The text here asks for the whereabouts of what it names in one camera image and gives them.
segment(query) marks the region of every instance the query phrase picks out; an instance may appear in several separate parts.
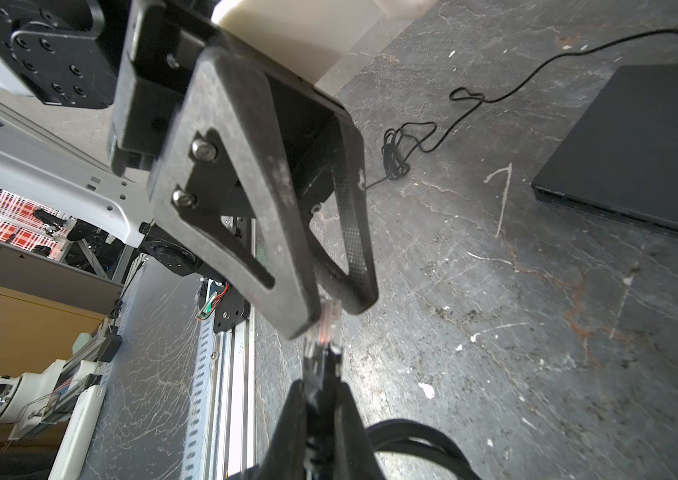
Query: black device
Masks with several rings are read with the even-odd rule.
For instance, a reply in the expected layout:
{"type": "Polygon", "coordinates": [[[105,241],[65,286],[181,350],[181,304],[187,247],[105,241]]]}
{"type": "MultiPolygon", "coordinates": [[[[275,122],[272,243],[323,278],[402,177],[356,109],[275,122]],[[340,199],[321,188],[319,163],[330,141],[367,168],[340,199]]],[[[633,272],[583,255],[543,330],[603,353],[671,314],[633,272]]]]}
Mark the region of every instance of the black device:
{"type": "Polygon", "coordinates": [[[678,238],[678,64],[620,67],[532,187],[678,238]]]}

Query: bolt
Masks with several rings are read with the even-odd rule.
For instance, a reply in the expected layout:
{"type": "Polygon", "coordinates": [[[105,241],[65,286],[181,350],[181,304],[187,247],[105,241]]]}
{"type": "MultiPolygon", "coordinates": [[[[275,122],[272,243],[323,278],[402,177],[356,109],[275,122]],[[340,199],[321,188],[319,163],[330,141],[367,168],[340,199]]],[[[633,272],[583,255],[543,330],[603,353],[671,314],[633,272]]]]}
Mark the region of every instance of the bolt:
{"type": "Polygon", "coordinates": [[[6,20],[7,22],[11,20],[11,18],[8,15],[8,12],[6,12],[6,9],[3,7],[0,7],[0,16],[3,17],[3,19],[6,20]]]}
{"type": "Polygon", "coordinates": [[[216,160],[217,149],[214,144],[203,140],[202,138],[196,138],[192,141],[192,156],[197,160],[203,162],[210,162],[216,160]]]}
{"type": "Polygon", "coordinates": [[[166,55],[166,63],[169,64],[169,66],[174,70],[179,68],[179,62],[176,61],[176,57],[174,57],[173,53],[166,55]]]}
{"type": "Polygon", "coordinates": [[[58,26],[59,23],[56,21],[56,17],[51,13],[47,8],[42,8],[40,10],[40,16],[43,17],[46,22],[52,24],[54,27],[58,26]]]}
{"type": "Polygon", "coordinates": [[[195,202],[198,201],[198,199],[195,198],[195,195],[188,194],[181,188],[177,188],[176,190],[174,190],[174,193],[171,194],[171,200],[173,200],[174,205],[180,206],[181,208],[193,206],[195,205],[195,202]]]}

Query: metal frame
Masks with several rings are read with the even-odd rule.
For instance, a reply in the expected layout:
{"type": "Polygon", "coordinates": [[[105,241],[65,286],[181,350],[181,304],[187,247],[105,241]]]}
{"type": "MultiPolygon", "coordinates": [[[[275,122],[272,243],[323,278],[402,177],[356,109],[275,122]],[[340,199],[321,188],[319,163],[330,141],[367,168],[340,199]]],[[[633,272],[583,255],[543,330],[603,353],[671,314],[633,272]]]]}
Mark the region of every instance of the metal frame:
{"type": "Polygon", "coordinates": [[[96,258],[96,255],[94,255],[94,252],[91,251],[91,245],[89,245],[86,239],[84,238],[83,240],[78,240],[76,243],[78,244],[80,249],[84,252],[86,260],[89,261],[89,265],[91,265],[91,268],[94,269],[94,273],[97,276],[101,276],[102,278],[107,278],[107,273],[104,271],[104,267],[102,267],[102,264],[100,264],[99,259],[96,258]]]}
{"type": "Polygon", "coordinates": [[[131,255],[134,253],[134,247],[129,245],[123,246],[123,251],[118,256],[118,263],[115,266],[115,273],[111,279],[116,283],[123,283],[123,276],[131,266],[131,255]]]}
{"type": "Polygon", "coordinates": [[[199,329],[182,480],[224,480],[255,463],[255,311],[234,330],[216,334],[214,315],[199,329]]]}
{"type": "Polygon", "coordinates": [[[152,221],[146,189],[105,170],[0,104],[0,188],[53,206],[139,246],[152,221]]]}

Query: white metal bracket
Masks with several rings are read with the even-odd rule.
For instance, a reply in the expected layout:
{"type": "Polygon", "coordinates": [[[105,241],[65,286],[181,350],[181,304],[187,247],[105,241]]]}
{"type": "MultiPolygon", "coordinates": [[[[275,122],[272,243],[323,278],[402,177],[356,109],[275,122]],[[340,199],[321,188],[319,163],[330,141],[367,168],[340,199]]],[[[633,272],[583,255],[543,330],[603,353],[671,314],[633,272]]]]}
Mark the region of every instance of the white metal bracket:
{"type": "Polygon", "coordinates": [[[116,177],[91,157],[0,104],[0,188],[52,206],[139,246],[152,221],[145,187],[116,177]]]}

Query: black cable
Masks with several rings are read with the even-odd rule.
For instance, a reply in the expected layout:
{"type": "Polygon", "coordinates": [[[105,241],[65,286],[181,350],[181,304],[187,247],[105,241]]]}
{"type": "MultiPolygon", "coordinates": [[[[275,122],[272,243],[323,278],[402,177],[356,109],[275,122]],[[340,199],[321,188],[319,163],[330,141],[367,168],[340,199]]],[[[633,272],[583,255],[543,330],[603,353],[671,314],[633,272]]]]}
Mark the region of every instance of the black cable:
{"type": "Polygon", "coordinates": [[[464,480],[480,480],[480,477],[472,470],[467,461],[454,458],[442,450],[438,450],[437,448],[425,445],[421,442],[401,440],[382,447],[377,450],[377,452],[402,453],[403,455],[422,458],[445,468],[453,475],[456,475],[457,478],[463,478],[464,480]]]}
{"type": "Polygon", "coordinates": [[[366,428],[366,434],[375,452],[423,458],[446,468],[458,478],[480,480],[457,444],[433,427],[396,418],[366,428]]]}
{"type": "Polygon", "coordinates": [[[398,128],[388,128],[384,131],[384,136],[383,136],[383,144],[382,144],[382,162],[383,162],[383,167],[384,167],[384,173],[386,174],[384,178],[381,178],[375,182],[373,182],[371,185],[369,185],[366,190],[369,188],[380,184],[384,180],[398,180],[399,178],[405,177],[408,172],[411,170],[411,166],[408,163],[408,159],[413,153],[414,150],[419,149],[423,154],[429,154],[430,152],[434,151],[435,149],[438,149],[441,144],[443,144],[443,141],[448,137],[448,134],[451,133],[451,131],[457,127],[458,124],[460,124],[465,118],[467,118],[473,111],[477,110],[480,105],[482,104],[495,104],[498,103],[499,101],[506,100],[507,98],[511,97],[515,93],[517,93],[521,88],[526,86],[528,82],[531,81],[532,78],[536,76],[538,72],[540,72],[543,68],[545,68],[548,64],[555,62],[558,58],[563,58],[563,57],[583,57],[584,55],[589,55],[593,54],[595,52],[600,52],[601,50],[605,50],[606,48],[613,47],[614,45],[618,45],[621,43],[625,42],[631,42],[632,40],[637,40],[639,38],[645,38],[645,37],[650,37],[652,35],[660,35],[660,34],[676,34],[678,35],[678,28],[660,28],[659,30],[651,30],[649,32],[642,32],[634,35],[629,35],[628,37],[623,37],[620,38],[619,40],[614,40],[613,42],[609,42],[603,45],[600,45],[599,47],[595,48],[590,48],[588,50],[584,50],[581,52],[564,52],[560,54],[556,54],[554,57],[551,57],[547,59],[545,62],[540,64],[536,70],[531,72],[531,74],[526,77],[525,80],[520,82],[517,87],[513,88],[509,92],[505,93],[501,97],[497,98],[492,98],[492,99],[486,99],[486,95],[480,92],[472,92],[469,91],[467,87],[459,87],[455,88],[451,91],[451,93],[448,94],[448,99],[450,101],[465,101],[465,100],[473,100],[476,101],[477,103],[474,104],[467,112],[462,114],[457,120],[455,120],[453,123],[450,124],[449,128],[446,129],[445,133],[440,137],[440,139],[432,146],[429,148],[423,147],[423,143],[432,137],[435,132],[438,129],[437,123],[434,121],[423,121],[423,122],[416,122],[416,121],[407,121],[406,123],[402,124],[398,128]],[[419,126],[425,126],[429,125],[431,127],[430,131],[427,132],[426,135],[424,135],[421,138],[417,138],[411,134],[407,134],[403,131],[405,127],[408,127],[410,125],[419,125],[419,126]],[[411,147],[411,149],[406,152],[405,155],[402,155],[400,152],[400,146],[401,142],[403,141],[404,138],[410,138],[415,141],[414,145],[411,147]]]}
{"type": "Polygon", "coordinates": [[[467,460],[457,444],[451,438],[448,438],[445,433],[413,420],[406,420],[405,418],[385,420],[367,427],[366,434],[371,440],[374,450],[400,440],[419,438],[440,448],[450,456],[467,460]]]}

